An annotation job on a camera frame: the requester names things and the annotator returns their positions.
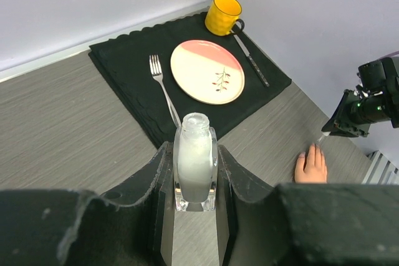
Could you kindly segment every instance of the glass bottle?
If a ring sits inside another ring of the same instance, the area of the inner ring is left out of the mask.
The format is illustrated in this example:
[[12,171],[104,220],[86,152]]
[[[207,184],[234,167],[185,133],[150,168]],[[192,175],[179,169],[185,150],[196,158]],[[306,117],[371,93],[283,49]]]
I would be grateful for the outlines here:
[[217,175],[216,133],[206,115],[190,113],[177,129],[173,145],[176,210],[214,210]]

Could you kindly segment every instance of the black camera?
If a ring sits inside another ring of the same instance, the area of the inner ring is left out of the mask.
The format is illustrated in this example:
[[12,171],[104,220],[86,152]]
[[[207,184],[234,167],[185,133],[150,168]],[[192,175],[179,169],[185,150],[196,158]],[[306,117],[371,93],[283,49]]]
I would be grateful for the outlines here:
[[358,68],[362,85],[345,90],[323,132],[367,137],[370,124],[390,120],[399,127],[399,57],[385,57]]

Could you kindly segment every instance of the white liquid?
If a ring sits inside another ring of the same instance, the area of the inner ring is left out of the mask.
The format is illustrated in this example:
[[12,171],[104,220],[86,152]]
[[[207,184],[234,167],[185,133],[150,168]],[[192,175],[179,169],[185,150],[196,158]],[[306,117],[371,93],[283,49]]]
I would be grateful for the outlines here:
[[180,136],[177,172],[183,198],[189,202],[204,202],[212,180],[212,137]]
[[321,142],[330,135],[330,132],[322,132],[322,136],[316,141],[316,144],[319,145]]

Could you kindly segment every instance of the knife handle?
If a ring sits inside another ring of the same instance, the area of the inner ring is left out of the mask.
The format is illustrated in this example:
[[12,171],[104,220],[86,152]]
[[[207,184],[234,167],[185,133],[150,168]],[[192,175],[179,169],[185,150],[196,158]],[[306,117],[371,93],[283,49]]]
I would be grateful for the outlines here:
[[254,67],[256,74],[259,76],[259,78],[261,79],[263,85],[265,87],[269,87],[269,82],[267,82],[265,76],[262,74],[261,70],[259,69],[259,67],[257,66],[257,64],[255,63],[254,59],[249,55],[248,56],[249,62],[252,64],[252,66]]

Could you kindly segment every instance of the hand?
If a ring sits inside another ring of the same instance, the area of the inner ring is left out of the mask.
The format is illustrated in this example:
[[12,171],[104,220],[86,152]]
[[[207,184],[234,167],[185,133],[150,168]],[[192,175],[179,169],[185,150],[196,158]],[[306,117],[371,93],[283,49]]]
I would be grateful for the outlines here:
[[301,153],[295,167],[297,183],[327,183],[327,165],[322,150],[314,144],[310,146],[307,158]]

